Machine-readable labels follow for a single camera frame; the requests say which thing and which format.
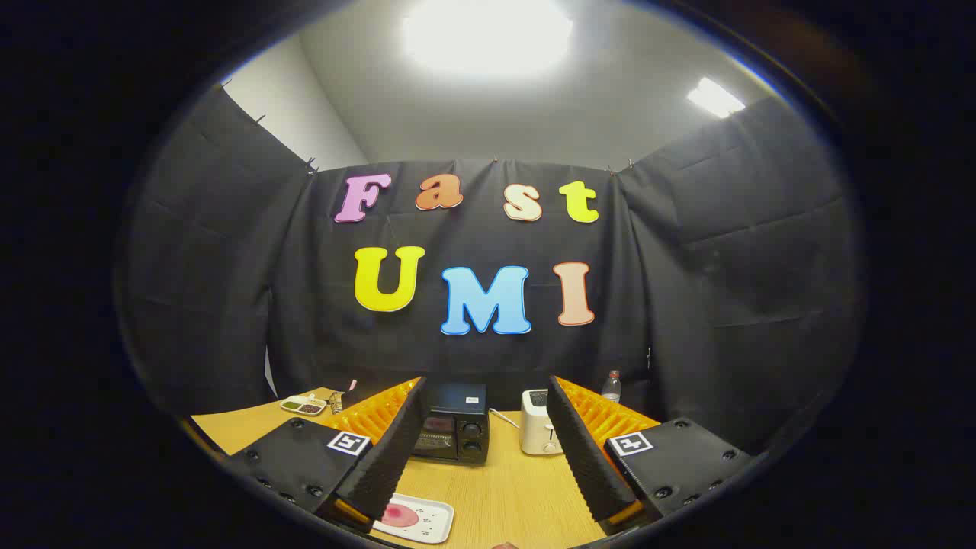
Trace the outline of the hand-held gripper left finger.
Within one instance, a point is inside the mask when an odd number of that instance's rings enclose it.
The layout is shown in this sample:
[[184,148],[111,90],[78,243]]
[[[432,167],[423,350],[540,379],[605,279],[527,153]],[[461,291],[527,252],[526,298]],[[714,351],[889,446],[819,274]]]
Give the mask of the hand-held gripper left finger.
[[369,534],[418,441],[425,382],[416,377],[383,390],[323,424],[286,420],[223,466],[321,520]]

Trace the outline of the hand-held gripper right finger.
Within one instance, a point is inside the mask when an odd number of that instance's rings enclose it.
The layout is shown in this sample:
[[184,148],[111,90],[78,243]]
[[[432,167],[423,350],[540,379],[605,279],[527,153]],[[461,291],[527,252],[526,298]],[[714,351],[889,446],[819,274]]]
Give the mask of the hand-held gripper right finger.
[[610,536],[707,501],[756,460],[691,419],[658,422],[557,376],[547,392],[576,486]]

